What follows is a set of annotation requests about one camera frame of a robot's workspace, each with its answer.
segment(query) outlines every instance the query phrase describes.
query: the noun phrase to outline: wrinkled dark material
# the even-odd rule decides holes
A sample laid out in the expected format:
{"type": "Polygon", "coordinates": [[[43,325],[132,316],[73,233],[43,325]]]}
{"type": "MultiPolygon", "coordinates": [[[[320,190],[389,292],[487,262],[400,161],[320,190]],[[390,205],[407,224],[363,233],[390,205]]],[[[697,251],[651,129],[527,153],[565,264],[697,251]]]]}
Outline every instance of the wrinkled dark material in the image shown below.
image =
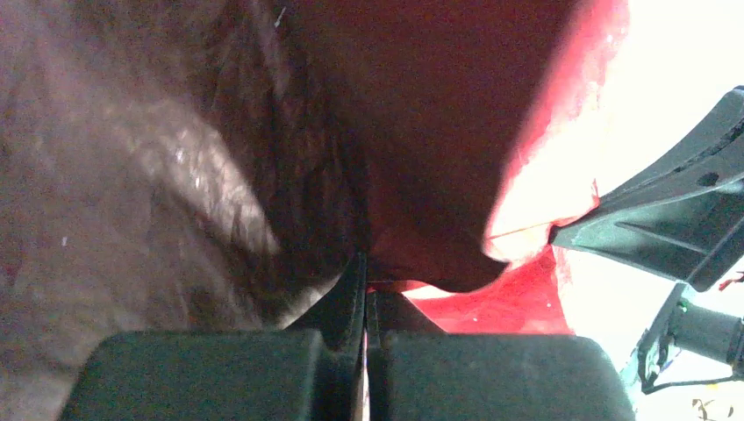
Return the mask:
{"type": "Polygon", "coordinates": [[[363,160],[279,10],[0,4],[0,419],[100,340],[288,324],[364,247],[363,160]]]}

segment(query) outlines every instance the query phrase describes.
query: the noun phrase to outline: black cylinder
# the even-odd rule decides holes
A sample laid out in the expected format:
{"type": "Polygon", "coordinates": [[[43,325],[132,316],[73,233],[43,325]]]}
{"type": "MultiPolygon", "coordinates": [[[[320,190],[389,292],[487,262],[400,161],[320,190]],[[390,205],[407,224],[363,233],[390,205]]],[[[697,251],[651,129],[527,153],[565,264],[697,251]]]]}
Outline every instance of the black cylinder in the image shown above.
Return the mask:
{"type": "Polygon", "coordinates": [[[741,333],[741,319],[724,313],[680,305],[669,321],[669,333],[682,349],[731,364],[741,333]]]}

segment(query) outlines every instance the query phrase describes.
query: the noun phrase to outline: wire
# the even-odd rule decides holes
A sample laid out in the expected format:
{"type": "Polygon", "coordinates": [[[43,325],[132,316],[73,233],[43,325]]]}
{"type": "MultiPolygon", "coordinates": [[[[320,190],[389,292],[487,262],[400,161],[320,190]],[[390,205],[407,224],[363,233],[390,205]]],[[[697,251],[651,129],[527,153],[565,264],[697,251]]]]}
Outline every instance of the wire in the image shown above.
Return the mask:
{"type": "Polygon", "coordinates": [[[719,379],[710,379],[710,380],[690,380],[687,382],[669,382],[669,383],[658,384],[650,388],[643,389],[643,393],[646,395],[651,395],[654,392],[658,392],[659,390],[664,390],[668,388],[675,388],[675,387],[681,387],[681,386],[707,386],[709,384],[719,384],[719,383],[725,383],[725,382],[742,382],[742,381],[744,381],[744,375],[731,375],[728,377],[721,377],[719,379]]]}

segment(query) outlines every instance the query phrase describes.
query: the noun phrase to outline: screw hole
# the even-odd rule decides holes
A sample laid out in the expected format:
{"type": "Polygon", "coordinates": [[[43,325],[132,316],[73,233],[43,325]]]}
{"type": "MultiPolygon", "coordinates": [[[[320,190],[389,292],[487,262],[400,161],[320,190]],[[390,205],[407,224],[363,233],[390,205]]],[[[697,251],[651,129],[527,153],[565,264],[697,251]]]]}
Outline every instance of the screw hole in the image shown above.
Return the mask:
{"type": "Polygon", "coordinates": [[[697,179],[697,185],[700,187],[713,187],[719,181],[719,175],[708,173],[697,179]]]}

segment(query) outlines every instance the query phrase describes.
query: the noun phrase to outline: black cable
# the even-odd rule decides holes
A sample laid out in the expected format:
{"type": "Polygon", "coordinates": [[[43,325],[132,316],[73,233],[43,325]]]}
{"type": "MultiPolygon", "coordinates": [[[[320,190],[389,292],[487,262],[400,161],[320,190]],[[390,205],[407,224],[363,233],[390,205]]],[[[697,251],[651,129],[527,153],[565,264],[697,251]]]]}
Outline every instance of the black cable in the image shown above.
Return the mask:
{"type": "Polygon", "coordinates": [[[744,381],[744,375],[730,375],[728,377],[721,377],[719,379],[710,379],[710,380],[689,380],[687,382],[669,382],[669,383],[658,384],[650,388],[644,389],[643,393],[646,395],[651,395],[652,393],[655,393],[655,392],[658,392],[659,390],[663,390],[667,388],[675,388],[675,387],[680,387],[680,386],[707,386],[709,384],[719,384],[719,383],[725,383],[725,382],[742,382],[742,381],[744,381]]]}

